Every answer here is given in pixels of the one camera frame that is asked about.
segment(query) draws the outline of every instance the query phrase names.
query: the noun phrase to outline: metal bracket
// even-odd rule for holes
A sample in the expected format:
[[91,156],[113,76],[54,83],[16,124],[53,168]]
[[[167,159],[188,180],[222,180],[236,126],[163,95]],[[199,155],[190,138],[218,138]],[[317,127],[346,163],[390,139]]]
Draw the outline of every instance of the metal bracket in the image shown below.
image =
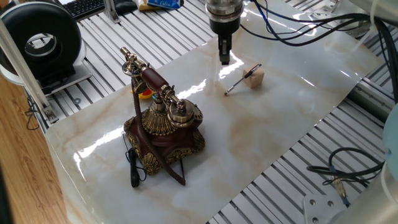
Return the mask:
[[114,23],[120,22],[119,16],[114,8],[113,0],[104,0],[105,15],[111,19]]
[[59,119],[57,118],[57,116],[55,115],[53,109],[51,107],[46,107],[43,108],[43,114],[44,116],[49,120],[49,122],[51,124],[57,122]]
[[7,27],[4,25],[3,21],[0,19],[0,48],[11,62],[17,74],[20,76],[22,82],[24,83],[27,91],[32,96],[33,100],[36,102],[39,110],[43,111],[47,119],[51,123],[58,120],[50,106],[48,99],[45,97],[41,87],[37,83],[35,77],[29,66],[26,64],[22,54],[19,52],[17,45],[12,39]]
[[328,195],[307,195],[303,199],[305,224],[334,223],[347,208],[340,198]]

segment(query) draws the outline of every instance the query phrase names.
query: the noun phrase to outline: pen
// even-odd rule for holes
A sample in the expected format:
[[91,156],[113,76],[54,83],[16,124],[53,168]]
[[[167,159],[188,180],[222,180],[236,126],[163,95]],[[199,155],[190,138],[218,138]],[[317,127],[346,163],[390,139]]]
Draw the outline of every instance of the pen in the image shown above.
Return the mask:
[[235,86],[236,86],[237,84],[239,84],[242,80],[244,80],[245,78],[248,78],[249,76],[251,76],[260,66],[261,66],[261,64],[258,64],[258,65],[256,65],[256,66],[254,66],[252,69],[250,69],[250,71],[249,71],[247,74],[245,74],[245,76],[243,76],[238,82],[236,82],[231,88],[229,88],[229,89],[224,93],[224,95],[227,95],[230,91],[232,91],[232,90],[235,88]]

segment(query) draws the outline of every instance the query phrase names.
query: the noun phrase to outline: slotted metal table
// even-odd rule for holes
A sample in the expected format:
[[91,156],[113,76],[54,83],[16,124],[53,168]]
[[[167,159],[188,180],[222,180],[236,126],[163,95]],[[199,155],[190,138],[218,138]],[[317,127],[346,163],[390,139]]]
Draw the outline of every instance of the slotted metal table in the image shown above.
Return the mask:
[[[309,13],[328,12],[335,4],[335,1],[329,0],[285,2]],[[129,48],[143,61],[150,62],[152,67],[159,68],[215,36],[208,25],[204,0],[185,0],[184,7],[174,11],[134,11],[121,16],[120,20],[119,24],[113,24],[101,12],[78,23],[87,48],[83,63],[92,77],[48,97],[59,119],[82,110],[130,83],[129,77],[121,73],[124,63],[119,53],[121,47]],[[396,41],[398,30],[393,27],[390,29]],[[377,36],[368,39],[365,46],[382,58]],[[79,104],[74,103],[77,98],[80,99]],[[384,123],[381,120],[385,119],[393,106],[391,78],[384,63],[359,82],[349,98],[208,223],[304,223],[304,196],[329,195],[339,200],[332,186],[322,185],[328,177],[311,173],[306,166],[327,166],[328,156],[339,147],[363,149],[383,161]],[[364,109],[366,107],[373,108],[372,112],[380,116],[373,116]],[[44,132],[50,126],[41,119],[39,123]],[[369,159],[350,152],[342,152],[335,159],[336,168],[347,172],[368,169],[373,165]],[[364,190],[357,183],[347,183],[345,188],[350,202]]]

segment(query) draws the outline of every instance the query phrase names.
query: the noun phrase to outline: metal pole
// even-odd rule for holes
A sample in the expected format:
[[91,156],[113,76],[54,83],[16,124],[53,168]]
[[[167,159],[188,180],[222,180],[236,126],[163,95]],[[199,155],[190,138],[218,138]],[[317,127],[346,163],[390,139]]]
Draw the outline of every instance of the metal pole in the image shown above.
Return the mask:
[[111,19],[114,23],[120,22],[119,16],[114,8],[113,0],[104,0],[105,15]]
[[50,123],[54,123],[58,120],[50,106],[49,101],[45,97],[41,87],[37,83],[33,73],[26,64],[22,54],[19,52],[17,45],[12,39],[7,27],[0,19],[0,48],[6,54],[11,65],[14,67],[21,80],[24,82],[25,87],[29,94],[33,97],[33,100],[37,103],[39,109],[47,117]]

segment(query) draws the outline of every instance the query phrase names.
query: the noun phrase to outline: wooden surface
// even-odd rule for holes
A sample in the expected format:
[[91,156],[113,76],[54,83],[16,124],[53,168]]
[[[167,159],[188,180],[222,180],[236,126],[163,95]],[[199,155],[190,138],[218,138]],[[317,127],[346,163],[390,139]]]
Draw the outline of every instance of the wooden surface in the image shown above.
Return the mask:
[[[28,110],[21,86],[0,77],[0,164],[14,223],[68,223],[62,192],[40,129],[26,129]],[[36,127],[32,118],[30,127]]]

